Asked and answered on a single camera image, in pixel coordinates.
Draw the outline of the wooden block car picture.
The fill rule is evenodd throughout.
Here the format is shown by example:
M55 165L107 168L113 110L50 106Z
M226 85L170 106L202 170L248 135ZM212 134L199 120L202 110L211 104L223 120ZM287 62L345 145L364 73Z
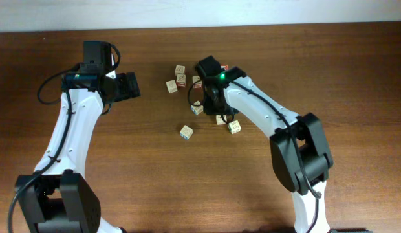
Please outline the wooden block car picture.
M224 125L227 124L227 117L226 115L216 115L216 123L217 125Z

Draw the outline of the wooden block blue side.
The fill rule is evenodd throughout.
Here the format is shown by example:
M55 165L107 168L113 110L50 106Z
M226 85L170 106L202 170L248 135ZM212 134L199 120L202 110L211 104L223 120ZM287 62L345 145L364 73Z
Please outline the wooden block blue side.
M180 130L180 136L186 140L189 140L192 134L193 130L187 125L184 125Z
M199 115L200 113L202 113L203 109L204 107L199 101L196 101L194 104L191 105L191 110L195 115Z

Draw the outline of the wooden block green letter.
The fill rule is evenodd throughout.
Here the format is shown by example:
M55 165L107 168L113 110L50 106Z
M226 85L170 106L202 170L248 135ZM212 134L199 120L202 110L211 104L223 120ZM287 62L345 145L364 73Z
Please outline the wooden block green letter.
M228 124L228 129L231 134L235 134L235 133L240 132L241 125L238 120L234 120Z

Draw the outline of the wooden block blue side front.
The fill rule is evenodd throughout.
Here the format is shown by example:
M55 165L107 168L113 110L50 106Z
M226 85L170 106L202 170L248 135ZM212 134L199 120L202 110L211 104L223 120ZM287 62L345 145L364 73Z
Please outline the wooden block blue side front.
M180 136L186 140L189 140L192 134L193 130L187 125L184 125L180 130Z

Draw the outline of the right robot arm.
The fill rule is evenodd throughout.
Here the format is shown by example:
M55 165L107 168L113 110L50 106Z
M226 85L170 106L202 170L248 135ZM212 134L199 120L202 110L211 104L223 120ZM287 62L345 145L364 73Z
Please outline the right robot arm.
M330 232L325 188L332 154L321 120L299 115L262 92L242 69L224 69L208 56L195 66L203 83L201 105L208 115L245 115L269 139L272 167L292 194L296 232Z

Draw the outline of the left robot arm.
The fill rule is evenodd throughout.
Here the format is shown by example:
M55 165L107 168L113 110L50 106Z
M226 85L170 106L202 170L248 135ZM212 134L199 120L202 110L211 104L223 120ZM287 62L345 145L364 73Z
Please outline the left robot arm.
M97 120L113 103L140 96L133 72L116 74L120 59L115 45L86 41L83 61L56 74L62 90L58 120L33 174L17 178L7 216L9 232L17 205L31 232L124 232L102 218L100 201L85 180Z

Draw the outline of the wooden block center red base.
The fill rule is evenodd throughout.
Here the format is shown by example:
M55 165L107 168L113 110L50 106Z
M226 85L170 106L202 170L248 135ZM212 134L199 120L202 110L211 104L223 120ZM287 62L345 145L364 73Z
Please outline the wooden block center red base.
M202 80L200 76L193 76L192 81L193 81L193 88L202 88Z

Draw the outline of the wooden block leaf picture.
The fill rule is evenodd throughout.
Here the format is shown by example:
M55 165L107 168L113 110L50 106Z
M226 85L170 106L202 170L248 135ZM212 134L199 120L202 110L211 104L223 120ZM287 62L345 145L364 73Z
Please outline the wooden block leaf picture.
M186 75L185 74L177 74L176 84L178 87L185 87L186 86Z

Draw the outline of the wooden block far left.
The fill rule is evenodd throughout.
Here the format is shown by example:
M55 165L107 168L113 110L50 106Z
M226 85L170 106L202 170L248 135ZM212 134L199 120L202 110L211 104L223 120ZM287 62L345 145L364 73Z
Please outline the wooden block far left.
M170 80L166 82L168 88L168 93L175 93L178 91L177 84L175 80Z

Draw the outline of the wooden block top left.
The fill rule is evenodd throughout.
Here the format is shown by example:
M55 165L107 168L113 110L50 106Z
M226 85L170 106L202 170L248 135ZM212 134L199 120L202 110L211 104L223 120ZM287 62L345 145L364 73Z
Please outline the wooden block top left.
M175 76L177 76L178 74L185 74L186 71L186 67L183 65L176 65L175 67Z

